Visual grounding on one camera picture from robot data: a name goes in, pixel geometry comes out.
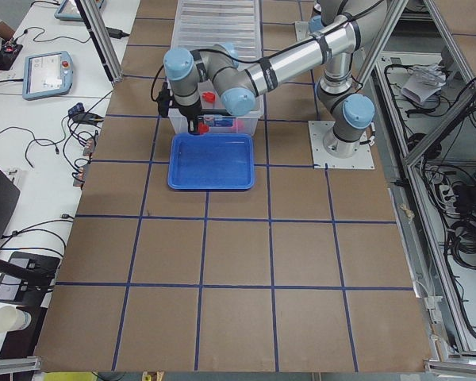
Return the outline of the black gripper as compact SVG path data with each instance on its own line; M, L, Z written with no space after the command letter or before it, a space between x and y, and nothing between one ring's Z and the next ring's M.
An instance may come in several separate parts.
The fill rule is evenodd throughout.
M202 112L202 104L197 87L189 95L178 95L171 93L167 81L164 81L161 91L158 93L159 115L168 117L170 108L178 109L180 114L186 118L189 134L198 134L198 118Z

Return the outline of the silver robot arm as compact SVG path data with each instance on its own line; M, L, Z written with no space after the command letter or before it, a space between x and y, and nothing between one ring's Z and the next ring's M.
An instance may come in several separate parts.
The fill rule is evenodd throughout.
M355 154L361 137L373 121L372 101L351 93L354 53L371 42L387 19L385 1L322 1L321 15L311 20L306 38L270 56L252 61L244 69L230 44L188 50L172 48L163 57L167 81L153 98L167 117L174 107L187 121L189 133L200 132L203 115L199 83L210 81L226 111L242 117L255 108L256 99L317 66L324 74L317 97L335 122L324 135L324 149L334 157Z

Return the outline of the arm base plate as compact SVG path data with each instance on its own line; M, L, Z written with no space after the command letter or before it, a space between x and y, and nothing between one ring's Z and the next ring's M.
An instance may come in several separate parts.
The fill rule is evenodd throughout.
M334 121L309 121L313 167L318 169L374 170L371 147L374 139L362 131L360 140L344 142L335 133Z
M310 21L295 21L294 30L295 30L296 40L297 41L304 40L312 32L311 22Z

